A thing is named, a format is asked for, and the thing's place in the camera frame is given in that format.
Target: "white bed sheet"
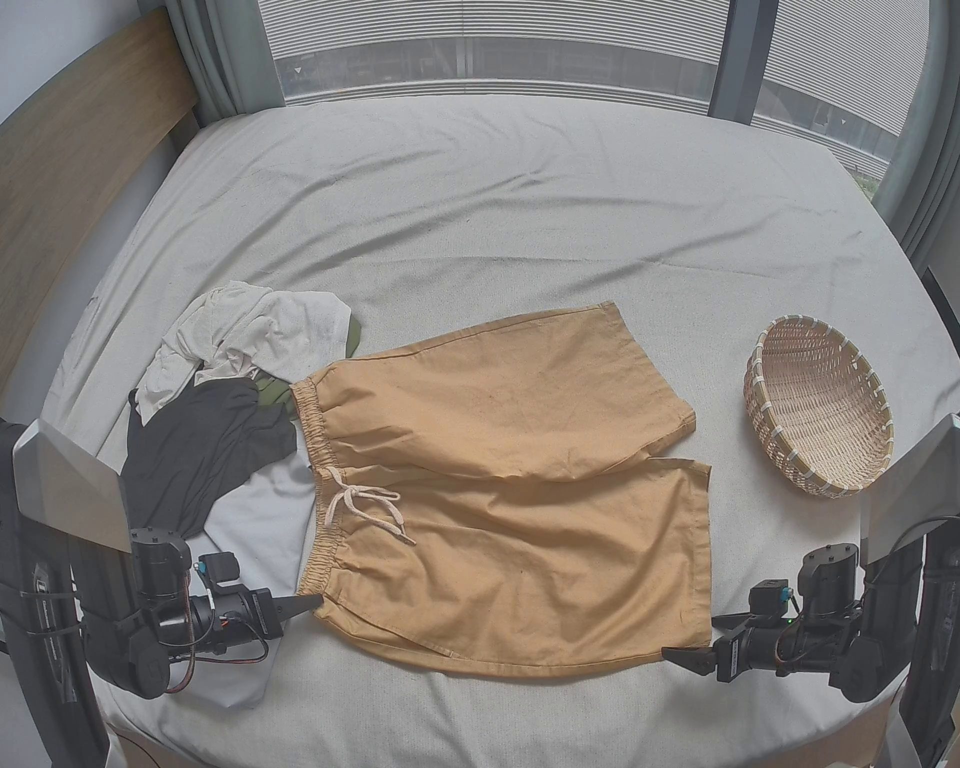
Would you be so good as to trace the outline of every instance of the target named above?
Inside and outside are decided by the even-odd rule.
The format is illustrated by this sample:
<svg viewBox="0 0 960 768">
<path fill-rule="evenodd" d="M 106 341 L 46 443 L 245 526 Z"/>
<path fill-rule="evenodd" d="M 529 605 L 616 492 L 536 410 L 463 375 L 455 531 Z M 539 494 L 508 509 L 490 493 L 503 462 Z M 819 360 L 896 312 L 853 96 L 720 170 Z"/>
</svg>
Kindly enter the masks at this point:
<svg viewBox="0 0 960 768">
<path fill-rule="evenodd" d="M 857 541 L 855 500 L 794 491 L 744 415 L 746 360 L 784 313 L 849 334 L 901 456 L 960 408 L 960 361 L 896 241 L 826 149 L 650 108 L 515 96 L 396 98 L 223 121 L 191 142 L 99 286 L 44 416 L 114 467 L 127 392 L 160 334 L 228 279 L 332 291 L 358 354 L 520 312 L 613 299 L 713 465 L 715 613 Z M 221 766 L 742 765 L 861 706 L 822 676 L 730 685 L 666 663 L 560 683 L 424 672 L 291 622 L 266 696 L 217 712 L 95 681 L 111 722 Z"/>
</svg>

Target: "headboard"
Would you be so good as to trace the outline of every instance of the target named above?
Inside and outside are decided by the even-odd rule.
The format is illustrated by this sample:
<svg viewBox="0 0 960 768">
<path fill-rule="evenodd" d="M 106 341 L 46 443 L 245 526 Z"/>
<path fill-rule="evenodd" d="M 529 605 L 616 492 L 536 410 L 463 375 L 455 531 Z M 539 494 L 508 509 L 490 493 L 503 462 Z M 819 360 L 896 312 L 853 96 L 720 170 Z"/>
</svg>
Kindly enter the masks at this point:
<svg viewBox="0 0 960 768">
<path fill-rule="evenodd" d="M 62 69 L 0 125 L 0 395 L 60 271 L 196 103 L 158 9 Z"/>
</svg>

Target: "woven basket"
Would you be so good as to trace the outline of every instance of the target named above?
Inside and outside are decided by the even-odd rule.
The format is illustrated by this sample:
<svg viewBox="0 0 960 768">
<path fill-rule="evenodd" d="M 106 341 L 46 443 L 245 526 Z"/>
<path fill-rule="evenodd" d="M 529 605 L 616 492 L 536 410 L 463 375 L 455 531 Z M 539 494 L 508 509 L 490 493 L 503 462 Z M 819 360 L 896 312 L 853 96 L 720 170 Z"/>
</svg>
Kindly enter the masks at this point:
<svg viewBox="0 0 960 768">
<path fill-rule="evenodd" d="M 766 454 L 807 493 L 862 491 L 890 465 L 894 423 L 883 386 L 831 325 L 786 315 L 757 340 L 743 380 Z"/>
</svg>

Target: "curtain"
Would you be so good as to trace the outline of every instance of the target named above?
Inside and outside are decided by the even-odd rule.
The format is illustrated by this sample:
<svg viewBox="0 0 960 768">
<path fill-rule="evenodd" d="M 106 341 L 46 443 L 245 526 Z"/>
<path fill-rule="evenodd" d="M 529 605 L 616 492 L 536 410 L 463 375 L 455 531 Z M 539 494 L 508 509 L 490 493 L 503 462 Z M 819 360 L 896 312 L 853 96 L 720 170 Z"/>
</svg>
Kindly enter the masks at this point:
<svg viewBox="0 0 960 768">
<path fill-rule="evenodd" d="M 874 206 L 919 275 L 960 216 L 960 1 L 930 0 L 924 70 Z"/>
<path fill-rule="evenodd" d="M 197 87 L 201 126 L 283 106 L 283 92 L 256 0 L 139 0 L 165 6 Z"/>
</svg>

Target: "robotic arm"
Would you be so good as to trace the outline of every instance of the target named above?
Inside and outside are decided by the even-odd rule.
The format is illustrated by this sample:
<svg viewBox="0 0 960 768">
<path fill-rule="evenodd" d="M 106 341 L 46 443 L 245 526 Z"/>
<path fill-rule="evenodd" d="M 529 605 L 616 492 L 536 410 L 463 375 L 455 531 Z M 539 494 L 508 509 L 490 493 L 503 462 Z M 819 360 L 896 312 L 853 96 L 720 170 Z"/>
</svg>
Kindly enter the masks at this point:
<svg viewBox="0 0 960 768">
<path fill-rule="evenodd" d="M 960 419 L 943 419 L 860 495 L 860 547 L 804 556 L 802 608 L 786 579 L 768 579 L 750 590 L 747 612 L 713 617 L 722 636 L 710 648 L 663 648 L 663 657 L 699 675 L 716 671 L 721 683 L 748 669 L 823 672 L 852 702 L 874 699 L 909 663 L 899 719 L 910 743 L 900 748 L 932 768 L 953 738 L 960 692 Z M 858 560 L 864 589 L 854 600 Z M 799 609 L 786 618 L 791 601 Z"/>
<path fill-rule="evenodd" d="M 189 594 L 191 568 L 206 595 Z M 228 584 L 239 576 L 230 552 L 193 564 L 177 534 L 129 531 L 116 472 L 49 424 L 0 420 L 0 616 L 55 768 L 100 768 L 108 757 L 87 665 L 145 699 L 176 693 L 198 661 L 265 659 L 280 622 L 323 602 Z M 254 640 L 258 658 L 215 658 Z M 170 664 L 181 660 L 187 673 L 171 687 Z"/>
</svg>

